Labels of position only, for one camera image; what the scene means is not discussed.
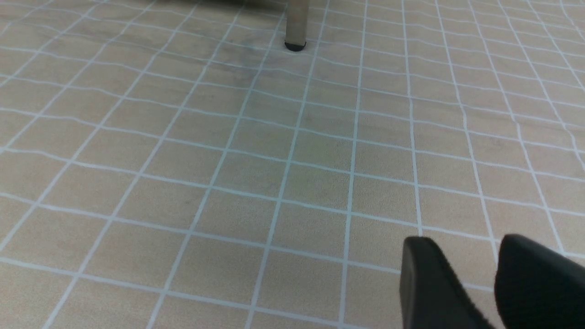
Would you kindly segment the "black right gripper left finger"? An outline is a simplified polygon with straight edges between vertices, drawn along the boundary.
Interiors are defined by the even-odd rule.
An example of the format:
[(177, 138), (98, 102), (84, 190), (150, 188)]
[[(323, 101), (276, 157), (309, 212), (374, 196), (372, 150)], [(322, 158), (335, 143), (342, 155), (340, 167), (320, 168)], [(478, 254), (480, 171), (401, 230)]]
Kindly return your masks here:
[(404, 329), (493, 329), (431, 238), (404, 239), (399, 294)]

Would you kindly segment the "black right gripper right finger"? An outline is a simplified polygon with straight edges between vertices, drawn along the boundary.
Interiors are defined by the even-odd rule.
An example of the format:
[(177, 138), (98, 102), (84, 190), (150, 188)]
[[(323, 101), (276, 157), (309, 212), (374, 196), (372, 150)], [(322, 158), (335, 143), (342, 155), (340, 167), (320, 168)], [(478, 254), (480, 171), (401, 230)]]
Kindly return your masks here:
[(507, 329), (582, 329), (583, 266), (520, 234), (501, 241), (495, 301)]

